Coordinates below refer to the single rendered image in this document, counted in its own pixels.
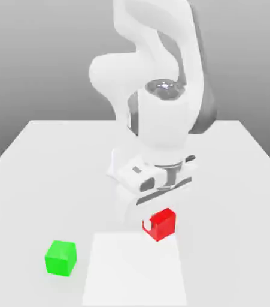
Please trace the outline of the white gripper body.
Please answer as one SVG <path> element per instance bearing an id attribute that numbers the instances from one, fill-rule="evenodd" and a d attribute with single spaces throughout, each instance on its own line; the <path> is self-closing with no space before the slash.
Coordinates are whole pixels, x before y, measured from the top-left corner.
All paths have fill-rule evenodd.
<path id="1" fill-rule="evenodd" d="M 180 180 L 171 187 L 154 189 L 144 192 L 132 200 L 129 208 L 126 211 L 127 220 L 135 222 L 139 220 L 146 221 L 158 211 L 164 210 L 167 207 L 172 209 L 177 205 L 178 193 L 187 190 L 192 183 L 192 177 L 187 177 Z"/>

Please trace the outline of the small red cube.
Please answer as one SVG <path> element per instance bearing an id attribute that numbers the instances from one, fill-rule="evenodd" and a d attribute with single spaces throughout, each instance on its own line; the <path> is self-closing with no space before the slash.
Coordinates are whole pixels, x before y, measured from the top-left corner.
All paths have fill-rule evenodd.
<path id="1" fill-rule="evenodd" d="M 152 228 L 145 229 L 142 221 L 142 229 L 155 241 L 160 241 L 175 233 L 176 213 L 170 208 L 153 214 L 150 219 Z"/>

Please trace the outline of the small green cube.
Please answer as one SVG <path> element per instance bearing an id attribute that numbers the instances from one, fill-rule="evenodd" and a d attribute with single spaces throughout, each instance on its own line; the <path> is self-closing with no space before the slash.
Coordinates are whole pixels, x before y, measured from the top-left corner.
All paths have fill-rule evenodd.
<path id="1" fill-rule="evenodd" d="M 76 244 L 54 240 L 44 256 L 47 273 L 70 276 L 77 262 Z"/>

